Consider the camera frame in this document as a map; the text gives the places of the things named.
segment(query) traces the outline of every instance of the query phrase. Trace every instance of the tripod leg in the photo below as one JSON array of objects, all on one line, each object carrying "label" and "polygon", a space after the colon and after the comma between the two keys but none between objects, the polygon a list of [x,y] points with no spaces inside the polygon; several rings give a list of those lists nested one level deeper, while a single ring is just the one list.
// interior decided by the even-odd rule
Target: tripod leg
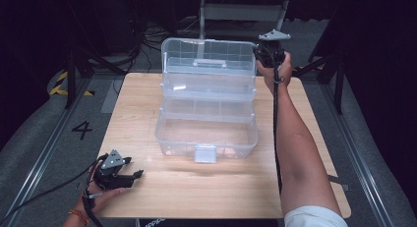
[{"label": "tripod leg", "polygon": [[328,84],[334,74],[337,72],[338,68],[340,67],[340,56],[333,55],[329,58],[323,69],[320,71],[319,75],[317,76],[317,80],[320,84]]},{"label": "tripod leg", "polygon": [[301,76],[303,76],[304,74],[315,70],[316,68],[324,65],[325,63],[327,63],[331,58],[333,57],[333,55],[331,56],[327,56],[327,57],[323,57],[317,61],[314,61],[312,63],[310,63],[309,65],[303,67],[303,68],[298,68],[297,72],[293,73],[293,77],[299,78]]},{"label": "tripod leg", "polygon": [[91,52],[88,52],[87,50],[85,50],[84,48],[81,48],[81,47],[77,47],[77,50],[80,52],[80,54],[85,55],[87,58],[91,58],[95,62],[99,63],[101,66],[106,67],[107,69],[113,71],[114,73],[116,73],[118,75],[126,75],[125,71],[123,71],[122,69],[120,69],[120,68],[114,66],[113,64],[107,62],[102,57],[97,56],[97,55],[95,55]]},{"label": "tripod leg", "polygon": [[89,60],[80,56],[80,54],[75,54],[74,56],[75,64],[77,66],[77,70],[81,74],[83,78],[91,78],[94,75],[94,70],[89,63]]},{"label": "tripod leg", "polygon": [[67,98],[67,105],[65,109],[70,108],[76,98],[76,66],[75,66],[75,56],[74,51],[70,50],[70,54],[68,56],[68,63],[67,63],[67,70],[68,70],[68,98]]},{"label": "tripod leg", "polygon": [[343,59],[340,60],[339,68],[337,69],[336,74],[336,86],[334,89],[334,106],[336,107],[337,112],[341,115],[341,96],[343,90],[343,80],[344,80],[344,63]]}]

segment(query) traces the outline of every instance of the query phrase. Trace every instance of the human hand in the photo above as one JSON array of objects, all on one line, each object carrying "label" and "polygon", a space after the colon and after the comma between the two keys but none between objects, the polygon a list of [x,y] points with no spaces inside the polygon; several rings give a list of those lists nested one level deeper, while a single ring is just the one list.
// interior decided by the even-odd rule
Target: human hand
[{"label": "human hand", "polygon": [[[126,188],[119,188],[115,190],[104,191],[93,180],[90,181],[88,190],[91,195],[98,195],[94,198],[94,208],[91,210],[94,215],[100,210],[102,210],[110,199],[113,199],[119,195],[126,193]],[[77,203],[73,207],[73,210],[79,211],[85,219],[89,219],[89,216],[87,215],[87,212],[84,209],[84,204],[83,204],[84,192],[85,191],[83,190],[80,193]],[[82,217],[77,216],[75,214],[70,214],[65,220],[63,226],[74,227],[74,226],[85,226],[85,225],[86,223],[82,219]]]},{"label": "human hand", "polygon": [[[282,80],[282,82],[278,85],[278,87],[285,87],[287,88],[292,75],[292,67],[291,67],[291,54],[288,52],[284,52],[285,59],[281,64],[281,67],[278,71],[278,76]],[[260,61],[257,61],[257,69],[258,71],[264,76],[264,81],[267,87],[269,88],[270,92],[273,94],[273,68],[265,68]]]}]

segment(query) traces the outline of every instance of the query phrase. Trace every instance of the box handle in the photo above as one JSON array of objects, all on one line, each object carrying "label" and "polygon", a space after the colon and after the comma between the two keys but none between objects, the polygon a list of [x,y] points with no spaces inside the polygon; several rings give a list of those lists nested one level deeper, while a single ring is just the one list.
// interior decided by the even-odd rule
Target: box handle
[{"label": "box handle", "polygon": [[213,64],[213,65],[221,65],[221,68],[227,68],[227,64],[225,60],[215,60],[215,59],[195,59],[193,66],[198,67],[199,64]]},{"label": "box handle", "polygon": [[198,144],[194,151],[194,161],[202,163],[217,162],[217,147],[210,144]]}]

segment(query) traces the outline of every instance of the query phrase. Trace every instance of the box latch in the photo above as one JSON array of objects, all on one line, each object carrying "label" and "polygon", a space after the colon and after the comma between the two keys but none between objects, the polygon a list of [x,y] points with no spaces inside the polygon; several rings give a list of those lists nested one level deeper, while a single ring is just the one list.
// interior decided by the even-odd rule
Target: box latch
[{"label": "box latch", "polygon": [[215,163],[217,162],[216,146],[211,144],[198,144],[194,153],[195,162]]}]

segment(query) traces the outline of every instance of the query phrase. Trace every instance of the wooden table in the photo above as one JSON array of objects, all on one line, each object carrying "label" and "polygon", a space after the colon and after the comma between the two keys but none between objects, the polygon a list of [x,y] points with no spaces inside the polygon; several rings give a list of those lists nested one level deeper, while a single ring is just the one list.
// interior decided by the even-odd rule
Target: wooden table
[{"label": "wooden table", "polygon": [[[154,136],[162,101],[161,74],[126,76],[99,155],[117,149],[132,163],[119,174],[143,169],[127,194],[113,199],[99,216],[118,218],[282,218],[272,134],[272,96],[256,79],[254,100],[259,142],[245,159],[195,163],[193,157],[163,155]],[[289,92],[319,147],[326,169],[337,177],[305,90],[292,79]],[[350,207],[332,184],[343,217]]]}]

